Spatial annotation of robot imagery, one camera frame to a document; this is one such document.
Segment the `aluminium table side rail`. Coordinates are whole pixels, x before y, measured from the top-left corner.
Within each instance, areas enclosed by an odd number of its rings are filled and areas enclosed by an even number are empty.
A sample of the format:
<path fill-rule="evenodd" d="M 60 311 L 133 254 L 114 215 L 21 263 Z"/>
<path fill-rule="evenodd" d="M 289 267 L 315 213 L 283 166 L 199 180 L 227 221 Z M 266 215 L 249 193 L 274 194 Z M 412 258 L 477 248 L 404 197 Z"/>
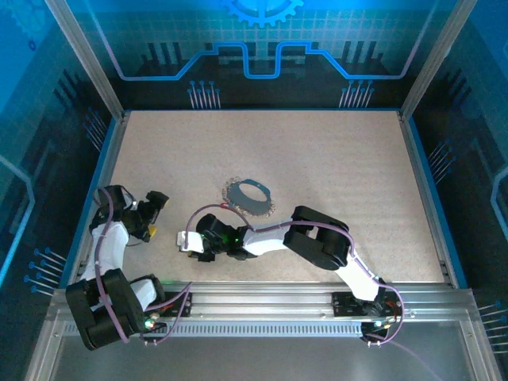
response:
<path fill-rule="evenodd" d="M 441 274 L 444 278 L 444 283 L 451 288 L 457 288 L 456 276 L 453 269 L 450 268 L 448 258 L 448 245 L 441 231 L 441 223 L 437 216 L 437 210 L 433 204 L 433 197 L 429 183 L 427 181 L 425 170 L 421 158 L 418 153 L 418 147 L 414 135 L 412 134 L 410 123 L 403 116 L 402 112 L 398 112 L 398 119 L 406 149 L 410 158 L 411 166 L 413 168 L 414 177 L 418 187 L 421 198 L 425 218 L 429 227 L 430 236 L 436 250 L 438 263 L 440 266 Z"/>
<path fill-rule="evenodd" d="M 102 150 L 92 175 L 89 190 L 83 203 L 83 210 L 76 227 L 74 238 L 68 252 L 67 262 L 60 279 L 60 289 L 75 281 L 81 263 L 87 263 L 93 239 L 90 237 L 88 226 L 91 223 L 95 206 L 94 193 L 98 187 L 109 185 L 113 177 L 114 168 L 121 149 L 123 137 L 129 122 L 130 111 L 126 111 L 121 119 L 112 120 L 106 133 Z"/>

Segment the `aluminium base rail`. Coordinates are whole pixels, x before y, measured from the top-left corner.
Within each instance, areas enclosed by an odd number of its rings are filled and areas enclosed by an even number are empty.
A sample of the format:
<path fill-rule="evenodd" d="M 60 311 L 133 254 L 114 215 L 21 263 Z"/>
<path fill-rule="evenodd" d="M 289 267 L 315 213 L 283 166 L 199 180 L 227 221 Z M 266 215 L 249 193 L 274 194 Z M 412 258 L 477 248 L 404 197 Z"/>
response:
<path fill-rule="evenodd" d="M 404 322 L 478 321 L 472 291 L 444 283 L 396 283 Z M 332 321 L 342 283 L 196 282 L 188 321 Z"/>

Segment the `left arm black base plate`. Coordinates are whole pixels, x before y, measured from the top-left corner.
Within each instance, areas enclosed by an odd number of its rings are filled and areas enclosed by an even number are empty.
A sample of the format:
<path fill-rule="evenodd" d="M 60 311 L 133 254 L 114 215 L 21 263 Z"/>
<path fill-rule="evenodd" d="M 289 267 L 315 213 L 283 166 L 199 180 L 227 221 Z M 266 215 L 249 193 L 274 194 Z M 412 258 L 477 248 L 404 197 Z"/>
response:
<path fill-rule="evenodd" d="M 180 310 L 181 305 L 183 304 L 183 296 L 176 299 L 172 304 L 169 304 L 162 308 L 160 311 L 160 316 L 164 318 L 176 318 L 178 315 L 178 312 Z M 190 292 L 187 296 L 187 300 L 183 304 L 183 312 L 181 313 L 181 316 L 183 318 L 188 318 L 191 315 L 191 309 L 193 305 L 193 293 Z"/>

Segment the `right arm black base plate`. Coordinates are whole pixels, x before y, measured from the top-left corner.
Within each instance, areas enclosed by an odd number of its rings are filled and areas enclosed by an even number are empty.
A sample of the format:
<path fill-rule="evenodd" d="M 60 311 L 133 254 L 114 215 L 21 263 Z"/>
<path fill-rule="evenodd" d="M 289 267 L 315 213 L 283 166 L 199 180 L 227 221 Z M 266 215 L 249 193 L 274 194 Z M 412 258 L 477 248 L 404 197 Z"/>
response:
<path fill-rule="evenodd" d="M 402 315 L 395 293 L 384 289 L 373 301 L 358 299 L 351 292 L 334 292 L 331 305 L 335 317 L 384 318 Z"/>

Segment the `small controller board with LED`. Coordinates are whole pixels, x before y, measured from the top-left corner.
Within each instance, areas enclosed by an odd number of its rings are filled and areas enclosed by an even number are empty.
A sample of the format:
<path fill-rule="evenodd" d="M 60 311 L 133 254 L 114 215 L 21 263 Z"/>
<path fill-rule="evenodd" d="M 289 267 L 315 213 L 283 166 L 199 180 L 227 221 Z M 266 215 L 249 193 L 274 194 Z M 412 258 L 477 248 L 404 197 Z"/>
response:
<path fill-rule="evenodd" d="M 362 336 L 368 340 L 374 339 L 374 336 L 380 336 L 382 339 L 385 339 L 388 335 L 389 328 L 396 322 L 397 320 L 392 317 L 386 320 L 362 322 Z"/>
<path fill-rule="evenodd" d="M 166 318 L 158 312 L 148 312 L 143 316 L 142 333 L 149 333 L 166 327 Z"/>

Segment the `aluminium frame post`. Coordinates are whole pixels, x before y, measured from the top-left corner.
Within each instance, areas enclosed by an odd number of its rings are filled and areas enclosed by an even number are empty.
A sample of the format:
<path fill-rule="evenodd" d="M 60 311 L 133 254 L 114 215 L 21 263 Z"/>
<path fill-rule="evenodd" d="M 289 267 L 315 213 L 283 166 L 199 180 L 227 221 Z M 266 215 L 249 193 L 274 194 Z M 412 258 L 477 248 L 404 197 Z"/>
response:
<path fill-rule="evenodd" d="M 409 121 L 429 84 L 449 54 L 478 0 L 457 0 L 433 48 L 400 109 L 401 121 Z"/>
<path fill-rule="evenodd" d="M 105 103 L 106 108 L 115 120 L 121 121 L 125 111 L 66 0 L 44 0 L 44 2 L 83 69 L 88 74 L 94 88 Z"/>

